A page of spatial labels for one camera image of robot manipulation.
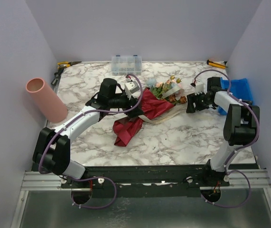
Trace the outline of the beige printed ribbon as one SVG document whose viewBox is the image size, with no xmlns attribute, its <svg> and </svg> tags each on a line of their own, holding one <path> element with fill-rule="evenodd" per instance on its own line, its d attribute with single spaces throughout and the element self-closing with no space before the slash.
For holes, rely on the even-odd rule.
<svg viewBox="0 0 271 228">
<path fill-rule="evenodd" d="M 166 121 L 185 109 L 187 98 L 184 89 L 174 81 L 148 83 L 143 91 L 139 118 L 150 124 Z"/>
</svg>

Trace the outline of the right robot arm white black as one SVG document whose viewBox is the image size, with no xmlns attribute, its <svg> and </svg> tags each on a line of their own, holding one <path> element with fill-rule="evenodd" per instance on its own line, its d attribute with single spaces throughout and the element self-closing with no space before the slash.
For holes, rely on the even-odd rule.
<svg viewBox="0 0 271 228">
<path fill-rule="evenodd" d="M 226 172 L 238 152 L 257 141 L 260 108 L 236 98 L 228 89 L 222 89 L 219 77 L 208 78 L 207 89 L 204 89 L 204 83 L 196 80 L 193 80 L 191 85 L 195 92 L 187 95 L 187 113 L 217 107 L 226 112 L 224 143 L 208 161 L 208 171 L 202 173 L 202 182 L 213 186 L 219 181 L 217 172 Z"/>
</svg>

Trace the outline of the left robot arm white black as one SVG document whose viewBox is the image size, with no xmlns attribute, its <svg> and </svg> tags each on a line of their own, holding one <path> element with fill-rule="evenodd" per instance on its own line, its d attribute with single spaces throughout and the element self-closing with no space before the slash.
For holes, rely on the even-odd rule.
<svg viewBox="0 0 271 228">
<path fill-rule="evenodd" d="M 99 91 L 78 114 L 54 129 L 45 127 L 40 131 L 33 154 L 39 173 L 68 176 L 79 188 L 88 184 L 86 168 L 71 159 L 72 142 L 107 115 L 125 114 L 133 118 L 143 114 L 140 80 L 134 74 L 128 74 L 120 93 L 116 92 L 118 87 L 120 84 L 115 79 L 104 79 Z"/>
</svg>

